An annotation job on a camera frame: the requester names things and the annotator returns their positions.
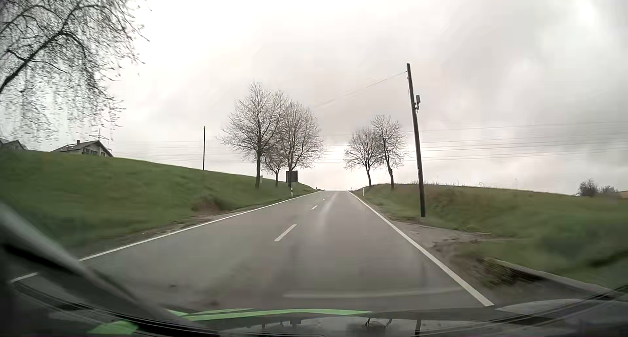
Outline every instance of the overcast sky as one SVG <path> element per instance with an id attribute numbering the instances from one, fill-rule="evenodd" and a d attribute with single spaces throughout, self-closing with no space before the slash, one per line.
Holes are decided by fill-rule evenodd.
<path id="1" fill-rule="evenodd" d="M 426 181 L 573 194 L 592 177 L 628 189 L 626 2 L 149 0 L 145 64 L 111 86 L 126 110 L 103 134 L 115 156 L 200 168 L 206 126 L 205 168 L 253 175 L 216 135 L 257 81 L 318 118 L 328 150 L 301 182 L 359 188 L 364 170 L 341 162 L 352 131 L 387 113 L 412 144 L 409 62 Z M 398 182 L 417 179 L 409 149 Z"/>

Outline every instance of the car hood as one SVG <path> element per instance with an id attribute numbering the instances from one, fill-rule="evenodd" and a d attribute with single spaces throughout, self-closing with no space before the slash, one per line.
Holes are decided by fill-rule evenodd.
<path id="1" fill-rule="evenodd" d="M 628 303 L 581 299 L 534 301 L 503 307 L 372 312 L 344 309 L 221 309 L 172 314 L 230 336 L 414 336 L 420 333 L 567 335 L 628 321 Z M 128 321 L 100 325 L 99 334 L 131 334 Z"/>

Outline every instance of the road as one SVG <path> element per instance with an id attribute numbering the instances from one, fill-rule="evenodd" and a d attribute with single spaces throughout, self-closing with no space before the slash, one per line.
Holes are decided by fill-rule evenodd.
<path id="1" fill-rule="evenodd" d="M 490 304 L 428 255 L 349 192 L 319 191 L 84 262 L 192 311 Z"/>

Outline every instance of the green grass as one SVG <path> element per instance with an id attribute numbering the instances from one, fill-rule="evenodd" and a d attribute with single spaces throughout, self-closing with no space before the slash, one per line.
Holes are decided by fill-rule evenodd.
<path id="1" fill-rule="evenodd" d="M 290 197 L 285 182 L 254 184 L 251 176 L 141 160 L 0 152 L 0 199 L 70 247 L 184 223 L 203 205 L 229 211 Z M 295 196 L 313 191 L 294 187 Z"/>
<path id="2" fill-rule="evenodd" d="M 475 247 L 481 255 L 608 287 L 628 284 L 626 199 L 441 185 L 426 185 L 425 194 L 425 219 L 417 185 L 375 185 L 365 196 L 398 220 L 506 238 Z"/>

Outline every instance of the roof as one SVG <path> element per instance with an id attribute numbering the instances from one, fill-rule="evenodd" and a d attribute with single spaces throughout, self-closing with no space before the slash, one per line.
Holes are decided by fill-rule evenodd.
<path id="1" fill-rule="evenodd" d="M 12 143 L 17 143 L 18 145 L 20 145 L 20 147 L 21 147 L 22 149 L 28 150 L 28 148 L 26 148 L 26 146 L 25 146 L 25 145 L 23 145 L 23 144 L 20 142 L 20 140 L 13 140 L 13 141 L 9 141 L 9 140 L 7 140 L 7 139 L 0 139 L 0 147 L 4 147 L 4 146 L 6 146 L 6 145 L 10 145 L 10 144 L 12 144 Z"/>
<path id="2" fill-rule="evenodd" d="M 102 144 L 102 142 L 100 140 L 86 141 L 86 142 L 80 142 L 80 143 L 70 143 L 70 144 L 65 145 L 63 147 L 59 147 L 57 149 L 53 149 L 53 150 L 51 150 L 51 152 L 67 152 L 69 150 L 79 150 L 79 149 L 85 148 L 85 147 L 87 147 L 89 145 L 93 145 L 95 143 L 98 143 L 100 148 L 104 149 L 108 156 L 110 156 L 110 157 L 114 156 L 113 154 L 111 154 L 111 152 L 109 152 L 109 150 L 105 147 L 104 144 Z"/>

